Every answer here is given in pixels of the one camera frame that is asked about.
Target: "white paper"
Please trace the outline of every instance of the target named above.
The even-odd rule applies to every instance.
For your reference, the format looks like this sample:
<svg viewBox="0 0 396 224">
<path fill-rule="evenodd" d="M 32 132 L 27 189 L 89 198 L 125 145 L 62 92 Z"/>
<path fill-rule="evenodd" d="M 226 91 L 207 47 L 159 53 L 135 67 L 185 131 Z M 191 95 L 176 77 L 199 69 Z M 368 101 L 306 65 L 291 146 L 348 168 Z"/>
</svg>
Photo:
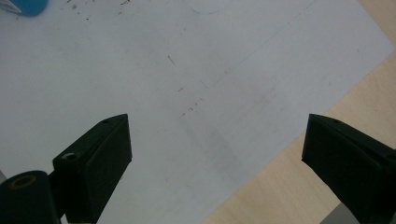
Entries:
<svg viewBox="0 0 396 224">
<path fill-rule="evenodd" d="M 6 176 L 128 113 L 99 223 L 199 223 L 393 51 L 356 0 L 62 0 L 0 27 Z"/>
</svg>

